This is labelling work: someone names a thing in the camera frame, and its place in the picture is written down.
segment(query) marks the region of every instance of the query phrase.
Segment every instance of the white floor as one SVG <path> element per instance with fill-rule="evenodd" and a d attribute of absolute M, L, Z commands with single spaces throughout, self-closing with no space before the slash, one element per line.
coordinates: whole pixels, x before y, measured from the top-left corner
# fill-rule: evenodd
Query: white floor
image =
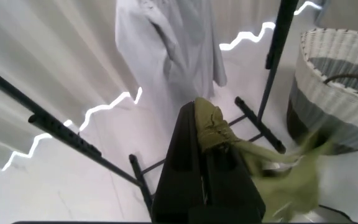
<path fill-rule="evenodd" d="M 298 55 L 300 32 L 313 28 L 314 13 L 296 16 L 288 36 L 280 67 L 263 118 L 264 123 L 288 148 L 293 141 L 287 133 L 285 113 Z M 228 84 L 216 87 L 212 102 L 228 121 L 242 113 L 234 104 L 240 96 L 257 111 L 268 72 L 264 69 L 272 31 L 259 43 L 243 40 L 223 52 Z M 258 134 L 247 120 L 233 126 L 244 139 Z M 138 156 L 142 167 L 163 159 L 169 143 L 147 109 L 147 93 L 138 105 L 129 99 L 109 111 L 91 117 L 81 133 L 103 156 L 132 174 L 128 155 Z M 269 147 L 265 139 L 256 142 Z M 358 222 L 358 154 L 324 158 L 321 203 L 346 212 Z M 150 190 L 155 191 L 161 167 L 148 173 Z M 33 158 L 16 158 L 12 167 L 0 172 L 0 223 L 21 220 L 149 221 L 140 191 L 105 168 L 55 139 L 40 142 Z"/>

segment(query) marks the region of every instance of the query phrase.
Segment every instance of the black rack frame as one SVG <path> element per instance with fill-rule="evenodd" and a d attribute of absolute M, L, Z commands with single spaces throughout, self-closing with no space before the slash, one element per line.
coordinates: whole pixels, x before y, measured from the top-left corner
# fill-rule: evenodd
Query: black rack frame
<path fill-rule="evenodd" d="M 293 19 L 293 13 L 296 9 L 297 3 L 298 0 L 281 0 L 280 9 L 278 11 L 278 16 L 276 20 L 276 28 L 273 33 L 272 43 L 265 64 L 265 68 L 270 70 L 270 72 L 268 75 L 258 115 L 255 115 L 255 113 L 245 104 L 245 102 L 240 97 L 236 97 L 234 102 L 241 109 L 244 115 L 229 123 L 229 125 L 231 126 L 242 121 L 245 118 L 249 118 L 252 124 L 260 131 L 260 134 L 254 136 L 249 141 L 256 141 L 261 137 L 265 137 L 280 153 L 285 152 L 285 147 L 281 143 L 281 141 L 279 141 L 274 136 L 274 134 L 269 130 L 269 128 L 264 125 L 264 123 L 262 122 L 262 117 L 267 104 L 267 100 L 269 98 L 270 91 L 272 89 L 273 81 L 278 68 L 278 63 L 283 52 L 283 48 L 287 39 L 288 31 L 290 29 L 290 25 Z M 9 95 L 11 98 L 15 99 L 22 106 L 33 112 L 33 115 L 29 118 L 29 123 L 51 134 L 59 141 L 64 142 L 65 144 L 72 147 L 74 150 L 78 151 L 79 153 L 82 153 L 84 156 L 90 158 L 99 165 L 107 168 L 111 172 L 138 186 L 140 188 L 140 191 L 142 192 L 142 196 L 144 198 L 147 210 L 149 211 L 149 214 L 151 214 L 154 195 L 150 193 L 150 190 L 144 179 L 144 175 L 152 169 L 162 165 L 165 162 L 165 159 L 157 162 L 156 164 L 144 170 L 141 170 L 139 161 L 137 160 L 136 156 L 129 155 L 129 161 L 135 174 L 135 177 L 133 177 L 115 166 L 114 164 L 110 163 L 108 160 L 104 159 L 101 155 L 101 152 L 98 151 L 93 145 L 89 144 L 78 134 L 74 133 L 68 127 L 64 126 L 57 118 L 45 111 L 36 102 L 31 100 L 28 96 L 23 94 L 20 90 L 11 85 L 2 77 L 0 77 L 0 90 L 3 91 L 5 94 Z"/>

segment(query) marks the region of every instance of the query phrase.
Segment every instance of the woven basket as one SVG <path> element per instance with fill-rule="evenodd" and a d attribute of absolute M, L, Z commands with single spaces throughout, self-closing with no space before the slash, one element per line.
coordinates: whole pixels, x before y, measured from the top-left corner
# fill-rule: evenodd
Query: woven basket
<path fill-rule="evenodd" d="M 332 154 L 358 151 L 358 32 L 315 29 L 301 36 L 287 111 L 296 141 L 323 130 Z"/>

